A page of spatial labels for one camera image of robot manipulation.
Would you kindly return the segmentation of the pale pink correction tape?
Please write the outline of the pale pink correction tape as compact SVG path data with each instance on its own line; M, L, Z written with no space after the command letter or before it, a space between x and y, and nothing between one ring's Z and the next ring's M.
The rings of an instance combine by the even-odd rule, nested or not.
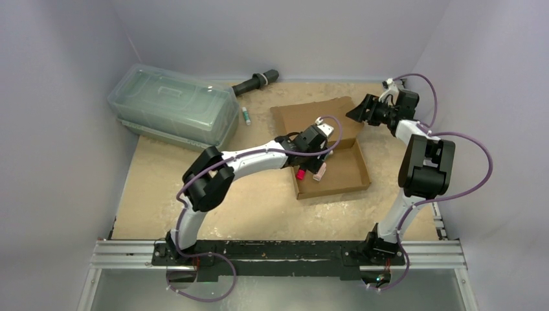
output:
M326 173L326 169L327 169L327 164L326 163L323 163L319 170L317 171L316 174L313 175L313 179L315 181L321 181L322 177L324 176L324 174Z

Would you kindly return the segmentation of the brown cardboard box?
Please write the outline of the brown cardboard box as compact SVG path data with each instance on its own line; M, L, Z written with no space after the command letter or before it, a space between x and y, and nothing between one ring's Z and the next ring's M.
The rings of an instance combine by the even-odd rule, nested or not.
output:
M298 200L346 194L370 186L366 161L357 138L363 125L346 116L354 107L351 97L338 97L270 109L278 135L305 130L317 118L327 115L335 117L342 126L342 139L332 155L327 157L326 171L321 180L314 180L310 172L303 179L293 178Z

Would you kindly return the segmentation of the green white glue stick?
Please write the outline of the green white glue stick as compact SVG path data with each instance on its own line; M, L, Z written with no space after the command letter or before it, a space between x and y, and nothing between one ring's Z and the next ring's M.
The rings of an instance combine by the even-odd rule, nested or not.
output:
M247 126L250 126L250 125L251 125L251 118L250 118L250 116L249 116L249 112L248 112L247 108L246 108L246 107L242 107L242 108L241 108L241 111L242 111L242 113L243 113L243 118L244 118L245 124L246 124Z

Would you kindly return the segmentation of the clear plastic storage box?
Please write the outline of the clear plastic storage box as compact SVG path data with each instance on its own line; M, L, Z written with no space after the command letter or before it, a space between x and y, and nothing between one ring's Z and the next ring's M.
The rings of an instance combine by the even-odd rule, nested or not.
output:
M226 147L240 114L227 84L143 64L130 68L107 101L132 132L198 152Z

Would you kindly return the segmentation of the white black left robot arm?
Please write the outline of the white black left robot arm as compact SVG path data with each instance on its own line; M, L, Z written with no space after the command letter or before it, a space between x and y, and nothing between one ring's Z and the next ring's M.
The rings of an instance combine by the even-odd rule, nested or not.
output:
M221 205L238 179L287 167L318 172L332 150L328 140L333 133L333 126L319 119L302 132L281 135L260 146L233 152L220 152L215 146L203 150L183 174L183 187L176 195L183 210L166 236L168 257L178 265L191 261L205 216Z

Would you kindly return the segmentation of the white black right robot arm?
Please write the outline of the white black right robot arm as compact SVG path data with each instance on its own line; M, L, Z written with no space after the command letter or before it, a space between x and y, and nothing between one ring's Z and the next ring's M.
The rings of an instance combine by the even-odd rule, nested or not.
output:
M399 194L387 215L367 234L357 252L378 264L397 256L399 242L426 200L445 194L449 188L455 143L428 135L414 117L420 97L404 90L382 96L367 94L346 116L371 126L386 125L407 146L399 169Z

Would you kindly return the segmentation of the dark grey corrugated pipe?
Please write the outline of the dark grey corrugated pipe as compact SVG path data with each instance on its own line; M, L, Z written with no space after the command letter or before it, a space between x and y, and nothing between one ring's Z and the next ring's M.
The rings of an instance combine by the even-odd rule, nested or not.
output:
M269 84L272 84L278 80L279 72L275 69L270 69L264 73L254 73L252 77L240 84L232 86L232 90L236 97L254 91L255 89L261 89Z

